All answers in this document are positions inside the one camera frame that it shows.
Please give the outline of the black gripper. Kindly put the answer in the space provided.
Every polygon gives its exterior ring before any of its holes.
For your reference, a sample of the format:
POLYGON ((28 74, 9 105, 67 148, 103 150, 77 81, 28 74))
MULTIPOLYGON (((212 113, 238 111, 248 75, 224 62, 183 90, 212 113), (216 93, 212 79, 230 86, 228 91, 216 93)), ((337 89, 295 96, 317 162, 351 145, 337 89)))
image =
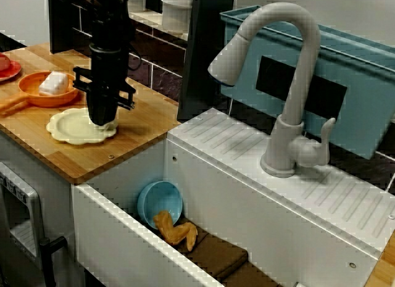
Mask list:
POLYGON ((126 82, 128 52, 123 48, 103 49, 89 45, 91 67, 74 67, 73 87, 86 93, 90 120, 104 125, 115 119, 117 108, 134 108, 136 90, 126 82))

